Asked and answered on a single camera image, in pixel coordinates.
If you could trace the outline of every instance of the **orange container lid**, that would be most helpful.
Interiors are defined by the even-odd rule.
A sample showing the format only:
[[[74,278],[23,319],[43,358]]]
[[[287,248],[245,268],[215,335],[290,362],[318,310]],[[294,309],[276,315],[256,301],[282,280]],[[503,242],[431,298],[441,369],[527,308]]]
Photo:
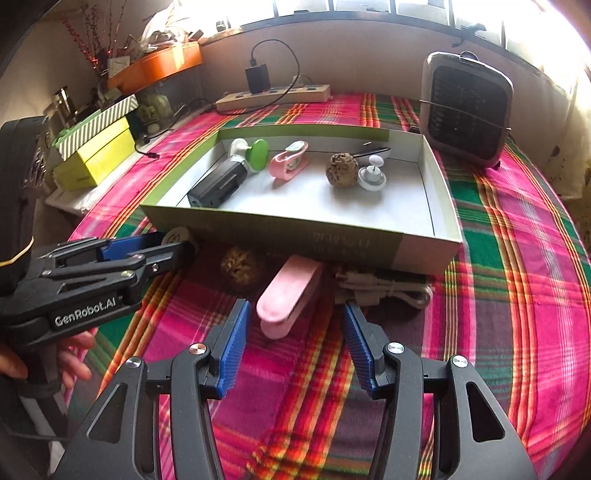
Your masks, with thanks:
[[[131,95],[154,82],[202,63],[203,57],[197,42],[179,44],[132,63],[109,79],[108,86],[118,88],[124,95]]]

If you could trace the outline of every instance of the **tablecloth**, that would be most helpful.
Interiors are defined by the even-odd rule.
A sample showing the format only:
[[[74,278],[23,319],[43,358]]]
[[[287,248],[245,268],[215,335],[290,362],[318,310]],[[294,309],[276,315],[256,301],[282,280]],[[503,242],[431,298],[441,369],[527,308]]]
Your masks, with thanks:
[[[139,203],[202,139],[219,128],[323,123],[408,129],[418,110],[401,98],[337,93],[326,104],[273,106],[251,115],[209,113],[143,158],[84,218],[73,238],[149,231]],[[422,356],[464,355],[515,426],[541,479],[548,478],[591,416],[591,269],[563,205],[513,140],[497,170],[436,154],[465,242],[432,278],[424,312],[398,300],[366,316]],[[132,355],[169,358],[224,321],[237,298],[219,272],[227,245],[205,244],[194,264],[157,277],[142,309],[100,327],[77,382],[74,422]],[[210,408],[228,479],[365,478],[384,404],[360,389],[340,331],[342,308],[323,295],[284,339],[266,339],[256,316],[235,388]],[[419,478],[427,479],[433,416],[425,400]],[[160,404],[163,478],[173,478],[168,398]]]

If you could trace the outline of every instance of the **finger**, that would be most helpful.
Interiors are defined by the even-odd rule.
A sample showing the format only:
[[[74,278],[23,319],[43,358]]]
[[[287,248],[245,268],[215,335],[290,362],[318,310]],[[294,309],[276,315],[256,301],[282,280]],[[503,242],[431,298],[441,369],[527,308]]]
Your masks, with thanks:
[[[0,373],[9,377],[25,379],[28,375],[27,366],[6,345],[0,344]]]
[[[64,338],[63,340],[60,340],[58,346],[62,349],[72,346],[75,348],[83,348],[85,350],[89,350],[94,347],[95,343],[95,336],[92,335],[92,333],[82,332],[78,335],[74,335],[73,337]]]
[[[57,353],[57,364],[61,369],[81,380],[90,380],[92,373],[90,368],[83,364],[78,358],[67,350]]]
[[[62,370],[61,383],[64,385],[64,387],[66,387],[66,389],[74,388],[74,377],[65,370]]]

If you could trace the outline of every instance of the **power strip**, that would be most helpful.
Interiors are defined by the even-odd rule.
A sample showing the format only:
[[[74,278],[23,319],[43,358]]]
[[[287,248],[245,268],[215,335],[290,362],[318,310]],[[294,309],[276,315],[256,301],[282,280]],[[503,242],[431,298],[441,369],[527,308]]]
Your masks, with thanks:
[[[220,112],[240,110],[242,108],[253,108],[271,103],[279,98],[288,87],[274,87],[262,93],[231,93],[216,102]],[[330,85],[307,85],[301,88],[294,88],[285,95],[278,103],[322,103],[330,98]]]

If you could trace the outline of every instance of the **pink plastic object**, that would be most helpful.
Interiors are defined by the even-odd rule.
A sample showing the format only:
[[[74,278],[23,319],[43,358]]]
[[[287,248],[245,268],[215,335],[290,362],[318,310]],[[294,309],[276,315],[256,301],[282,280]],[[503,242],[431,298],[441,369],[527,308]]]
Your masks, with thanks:
[[[256,304],[261,330],[276,340],[287,335],[304,307],[314,297],[322,264],[292,255]]]
[[[276,179],[291,180],[308,166],[309,160],[302,155],[308,150],[308,143],[300,140],[292,143],[269,163],[269,173]]]

